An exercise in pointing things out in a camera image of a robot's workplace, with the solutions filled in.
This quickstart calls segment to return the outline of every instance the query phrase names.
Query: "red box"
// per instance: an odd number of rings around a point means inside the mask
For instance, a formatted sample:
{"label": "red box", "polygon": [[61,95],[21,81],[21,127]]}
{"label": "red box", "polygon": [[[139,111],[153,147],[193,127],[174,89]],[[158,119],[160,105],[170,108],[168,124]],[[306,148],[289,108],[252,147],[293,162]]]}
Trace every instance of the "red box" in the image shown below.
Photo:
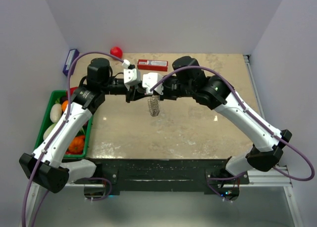
{"label": "red box", "polygon": [[167,72],[168,61],[139,59],[138,69]]}

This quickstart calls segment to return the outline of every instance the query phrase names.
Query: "robotic arm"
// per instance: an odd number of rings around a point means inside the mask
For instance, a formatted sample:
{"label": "robotic arm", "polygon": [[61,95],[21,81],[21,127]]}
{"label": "robotic arm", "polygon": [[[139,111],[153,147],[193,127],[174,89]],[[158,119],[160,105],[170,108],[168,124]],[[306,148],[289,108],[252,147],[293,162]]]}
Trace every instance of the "robotic arm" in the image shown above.
{"label": "robotic arm", "polygon": [[[174,70],[177,70],[189,65],[199,66],[197,60],[189,56],[177,59],[172,66]],[[82,125],[105,101],[105,95],[125,95],[128,103],[153,95],[161,101],[192,97],[197,103],[207,106],[229,119],[252,140],[253,147],[246,153],[228,158],[223,168],[212,174],[213,177],[232,177],[252,168],[268,171],[280,160],[283,154],[282,148],[285,145],[255,122],[246,110],[270,127],[274,135],[281,139],[289,142],[292,134],[288,130],[281,131],[267,123],[235,92],[246,107],[243,109],[234,94],[219,77],[206,77],[202,70],[188,69],[167,78],[152,91],[153,86],[163,78],[162,75],[151,72],[143,75],[141,80],[139,70],[130,65],[128,61],[125,61],[123,66],[124,78],[116,79],[110,75],[111,67],[107,59],[92,60],[88,66],[87,85],[81,83],[71,97],[72,103],[70,107],[67,107],[70,109],[68,119],[62,117],[48,138],[32,155],[23,154],[21,156],[19,162],[28,178],[35,162],[43,152],[45,155],[33,181],[53,193],[62,190],[67,182],[91,177],[94,174],[96,165],[93,162],[81,160],[62,163],[62,158]],[[66,122],[65,126],[45,151],[44,146],[47,140],[50,140],[62,122]]]}

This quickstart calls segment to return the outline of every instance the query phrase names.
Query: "blue box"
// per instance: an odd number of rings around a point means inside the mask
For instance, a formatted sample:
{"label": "blue box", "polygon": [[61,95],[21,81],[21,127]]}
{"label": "blue box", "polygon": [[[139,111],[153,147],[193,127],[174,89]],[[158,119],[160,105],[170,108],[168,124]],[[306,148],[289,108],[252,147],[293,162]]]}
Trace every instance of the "blue box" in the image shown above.
{"label": "blue box", "polygon": [[70,68],[70,65],[71,63],[79,56],[79,52],[77,49],[72,49],[68,52],[68,56],[67,56],[67,59],[66,59],[66,62],[65,62],[65,65],[64,65],[64,68],[63,68],[63,73],[67,76],[68,75],[68,71],[69,71],[69,68]]}

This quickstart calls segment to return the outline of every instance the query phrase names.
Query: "wooden tabletop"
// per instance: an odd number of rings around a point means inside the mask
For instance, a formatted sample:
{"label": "wooden tabletop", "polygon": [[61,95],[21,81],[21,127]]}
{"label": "wooden tabletop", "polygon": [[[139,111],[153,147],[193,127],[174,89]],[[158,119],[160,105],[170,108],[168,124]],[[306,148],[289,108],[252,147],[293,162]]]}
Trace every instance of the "wooden tabletop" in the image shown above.
{"label": "wooden tabletop", "polygon": [[[201,66],[223,75],[256,112],[254,91],[242,55],[228,54],[124,54],[137,64],[138,59],[157,59],[171,64],[189,55]],[[99,54],[81,58],[71,77],[78,86],[87,66]],[[114,74],[121,63],[109,58]],[[141,70],[141,74],[150,71]],[[201,106],[192,98],[159,103],[160,113],[152,117],[146,98],[126,103],[124,96],[106,96],[94,115],[88,158],[95,159],[226,159],[250,149],[252,142],[226,118]]]}

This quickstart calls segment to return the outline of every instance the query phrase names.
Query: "plastic basket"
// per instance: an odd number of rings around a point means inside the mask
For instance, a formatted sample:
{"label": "plastic basket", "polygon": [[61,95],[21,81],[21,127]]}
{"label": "plastic basket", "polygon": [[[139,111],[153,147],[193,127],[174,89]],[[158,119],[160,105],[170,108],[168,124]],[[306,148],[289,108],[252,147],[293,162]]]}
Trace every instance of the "plastic basket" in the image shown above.
{"label": "plastic basket", "polygon": [[[38,138],[36,140],[34,149],[36,149],[37,147],[39,147],[40,144],[43,143],[43,135],[44,135],[46,129],[50,125],[53,124],[51,122],[51,119],[50,119],[51,108],[55,104],[55,101],[58,98],[63,97],[63,96],[66,96],[66,91],[64,91],[64,90],[57,90],[57,91],[52,92],[50,100],[49,100],[49,104],[48,104],[46,111],[45,111],[45,115],[44,115],[44,118],[42,121],[41,129],[40,129]],[[84,127],[86,136],[85,136],[85,146],[84,146],[83,153],[82,154],[65,154],[64,155],[65,159],[83,159],[86,157],[92,123],[93,123],[93,117],[91,117],[90,120],[88,121],[87,127]]]}

